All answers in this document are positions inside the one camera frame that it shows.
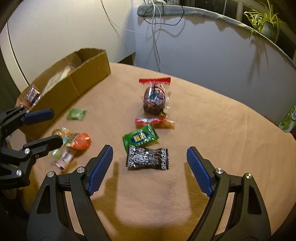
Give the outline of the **small clear dark snack bag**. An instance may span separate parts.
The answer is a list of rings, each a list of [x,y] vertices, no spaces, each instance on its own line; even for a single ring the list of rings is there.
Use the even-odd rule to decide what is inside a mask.
[[[32,108],[40,99],[41,93],[35,85],[31,85],[20,97],[20,105],[26,109]]]

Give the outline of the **small light green packet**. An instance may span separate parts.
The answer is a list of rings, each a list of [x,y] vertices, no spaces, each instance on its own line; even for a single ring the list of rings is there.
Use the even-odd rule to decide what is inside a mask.
[[[67,114],[67,120],[82,121],[86,116],[87,110],[81,108],[71,108]]]

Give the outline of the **black white candy wrapper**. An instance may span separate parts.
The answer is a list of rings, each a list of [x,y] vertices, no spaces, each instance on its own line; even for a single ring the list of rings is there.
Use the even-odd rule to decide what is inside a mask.
[[[138,169],[169,169],[169,154],[167,148],[150,149],[129,146],[126,166],[130,170]]]

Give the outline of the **green candy packet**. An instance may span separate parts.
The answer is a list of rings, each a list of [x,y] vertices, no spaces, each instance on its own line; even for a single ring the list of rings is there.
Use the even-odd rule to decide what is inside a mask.
[[[155,142],[159,139],[154,127],[151,124],[145,125],[122,137],[123,145],[128,152],[129,146],[140,147],[142,145]]]

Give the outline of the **clear red-ended prune packet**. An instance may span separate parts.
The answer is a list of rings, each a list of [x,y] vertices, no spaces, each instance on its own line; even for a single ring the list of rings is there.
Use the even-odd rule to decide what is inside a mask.
[[[154,128],[173,129],[175,123],[170,119],[170,77],[140,78],[138,81],[144,86],[142,95],[142,109],[135,118],[138,127],[152,125]]]

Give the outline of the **clear wrapped cracker pack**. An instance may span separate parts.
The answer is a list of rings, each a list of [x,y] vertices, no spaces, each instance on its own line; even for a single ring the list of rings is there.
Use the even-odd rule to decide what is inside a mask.
[[[49,79],[41,93],[41,96],[49,92],[55,85],[66,78],[74,69],[75,67],[73,65],[68,65],[63,70],[57,72],[53,77]]]

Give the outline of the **brown cardboard box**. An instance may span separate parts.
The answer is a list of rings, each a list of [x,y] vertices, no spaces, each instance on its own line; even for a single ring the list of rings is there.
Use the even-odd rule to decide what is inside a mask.
[[[70,67],[69,74],[55,84],[49,91],[41,94],[38,102],[31,106],[30,111],[52,109],[54,118],[34,125],[24,125],[20,130],[30,140],[39,139],[49,126],[68,109],[85,92],[111,74],[107,52],[96,48],[83,48],[64,57],[38,76],[32,84],[19,95],[16,105],[25,99],[25,94],[31,87],[42,92],[49,80],[57,73]]]

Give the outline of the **green tissue box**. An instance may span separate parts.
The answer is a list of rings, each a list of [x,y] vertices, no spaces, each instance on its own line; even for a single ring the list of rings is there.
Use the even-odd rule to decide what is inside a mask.
[[[285,133],[289,133],[295,127],[295,106],[294,104],[287,115],[278,124],[278,127]]]

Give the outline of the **grey windowsill cloth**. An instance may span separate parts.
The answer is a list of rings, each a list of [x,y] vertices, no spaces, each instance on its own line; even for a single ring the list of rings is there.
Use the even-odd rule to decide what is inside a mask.
[[[165,4],[164,7],[162,4],[157,4],[159,7],[159,10],[161,10],[161,16],[204,16],[206,18],[212,19],[212,20],[221,20],[224,21],[225,23],[235,26],[235,27],[240,27],[245,30],[247,30],[250,34],[250,32],[253,30],[253,28],[237,21],[232,18],[229,18],[227,16],[208,11],[205,9],[199,9],[199,8],[193,8],[189,6],[179,6],[179,5],[167,5]],[[152,10],[153,5],[145,5],[142,4],[138,6],[137,8],[137,15],[140,17],[148,16],[148,11]],[[280,49],[274,42],[269,40],[266,36],[262,35],[259,32],[253,32],[253,34],[261,36],[262,38],[266,39],[270,44],[274,46],[277,51],[279,51],[283,56],[285,56],[288,60],[288,62],[295,68],[295,63],[290,59],[290,57],[285,54],[282,49]]]

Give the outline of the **potted spider plant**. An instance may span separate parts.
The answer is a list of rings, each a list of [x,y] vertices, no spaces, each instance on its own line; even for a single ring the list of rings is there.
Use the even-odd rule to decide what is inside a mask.
[[[274,44],[277,42],[280,35],[280,24],[283,23],[278,18],[278,13],[274,13],[273,5],[270,1],[267,4],[260,2],[264,6],[265,12],[262,13],[256,9],[245,11],[244,15],[252,25],[249,38],[256,33],[262,34]]]

